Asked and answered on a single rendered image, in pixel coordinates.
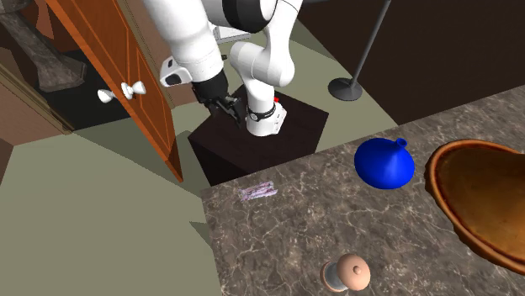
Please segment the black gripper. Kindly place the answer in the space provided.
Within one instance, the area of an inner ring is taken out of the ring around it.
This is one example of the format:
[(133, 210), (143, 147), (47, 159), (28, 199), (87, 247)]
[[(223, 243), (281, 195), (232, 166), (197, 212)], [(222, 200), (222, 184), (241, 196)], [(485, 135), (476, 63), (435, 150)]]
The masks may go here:
[(192, 89), (199, 103), (208, 107), (217, 105), (229, 114), (241, 128), (243, 123), (243, 105), (239, 98), (228, 96), (228, 81), (223, 70), (214, 77), (202, 82), (192, 82)]

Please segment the dark robot stand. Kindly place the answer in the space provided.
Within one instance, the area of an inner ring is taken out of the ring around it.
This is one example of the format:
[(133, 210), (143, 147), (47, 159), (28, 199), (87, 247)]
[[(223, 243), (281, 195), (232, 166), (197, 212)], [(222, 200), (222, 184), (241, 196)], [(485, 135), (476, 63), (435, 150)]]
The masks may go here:
[(316, 151), (329, 113), (281, 92), (275, 97), (287, 111), (276, 135), (252, 135), (245, 127), (238, 127), (229, 114), (219, 111), (188, 137), (210, 186)]

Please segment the purple snack wrapper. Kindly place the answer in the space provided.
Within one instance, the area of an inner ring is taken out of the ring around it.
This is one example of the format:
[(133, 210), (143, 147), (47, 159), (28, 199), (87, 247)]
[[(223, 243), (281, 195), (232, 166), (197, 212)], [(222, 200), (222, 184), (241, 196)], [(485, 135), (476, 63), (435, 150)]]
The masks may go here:
[(264, 198), (275, 195), (278, 190), (273, 187), (274, 184), (270, 182), (261, 182), (258, 185), (241, 189), (239, 191), (239, 196), (241, 201), (252, 200), (256, 198)]

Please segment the orange wooden door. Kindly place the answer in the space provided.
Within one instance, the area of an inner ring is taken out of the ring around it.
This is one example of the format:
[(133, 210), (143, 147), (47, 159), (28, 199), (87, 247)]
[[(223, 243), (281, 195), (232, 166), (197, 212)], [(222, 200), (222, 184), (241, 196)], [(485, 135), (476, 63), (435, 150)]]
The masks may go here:
[(181, 182), (172, 113), (117, 0), (45, 0)]

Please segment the grey floor lamp stand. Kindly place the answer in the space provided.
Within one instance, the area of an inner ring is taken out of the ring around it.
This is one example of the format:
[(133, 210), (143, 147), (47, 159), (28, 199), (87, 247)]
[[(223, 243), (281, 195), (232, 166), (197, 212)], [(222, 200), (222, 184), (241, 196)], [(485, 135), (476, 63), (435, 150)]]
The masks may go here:
[(351, 102), (351, 101), (356, 101), (362, 97), (363, 88), (358, 83), (358, 78), (363, 69), (364, 63), (367, 60), (367, 57), (372, 48), (372, 45), (376, 39), (377, 33), (379, 32), (379, 28), (384, 21), (384, 17), (387, 14), (387, 11), (389, 9), (391, 2), (392, 0), (383, 1), (383, 5), (374, 23), (372, 32), (369, 35), (367, 44), (363, 50), (363, 54), (360, 57), (356, 70), (352, 74), (352, 77), (351, 78), (339, 77), (339, 78), (332, 79), (329, 82), (327, 89), (334, 98), (341, 100), (341, 101)]

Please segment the blue squat vase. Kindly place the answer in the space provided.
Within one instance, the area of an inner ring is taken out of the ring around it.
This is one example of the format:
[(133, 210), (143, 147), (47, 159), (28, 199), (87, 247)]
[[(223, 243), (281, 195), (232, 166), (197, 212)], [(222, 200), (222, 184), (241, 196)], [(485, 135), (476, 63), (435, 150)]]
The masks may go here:
[(354, 154), (358, 176), (369, 186), (378, 189), (403, 187), (415, 172), (415, 162), (406, 146), (407, 141), (403, 138), (364, 141)]

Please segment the brown wooden bowl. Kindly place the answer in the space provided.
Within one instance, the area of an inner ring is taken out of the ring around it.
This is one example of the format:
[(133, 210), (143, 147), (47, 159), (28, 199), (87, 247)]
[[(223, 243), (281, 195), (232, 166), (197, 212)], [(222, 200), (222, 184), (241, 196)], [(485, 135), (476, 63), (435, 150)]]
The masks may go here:
[(485, 140), (455, 140), (432, 153), (424, 177), (469, 249), (525, 276), (525, 153)]

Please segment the grey stone pedestal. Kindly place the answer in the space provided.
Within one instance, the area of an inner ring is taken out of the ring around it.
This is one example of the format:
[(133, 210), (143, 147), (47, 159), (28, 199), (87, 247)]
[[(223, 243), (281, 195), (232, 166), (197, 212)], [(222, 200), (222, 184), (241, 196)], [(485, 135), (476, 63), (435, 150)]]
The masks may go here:
[(0, 24), (32, 60), (39, 89), (50, 93), (84, 83), (86, 64), (60, 53), (20, 10), (34, 0), (0, 0)]

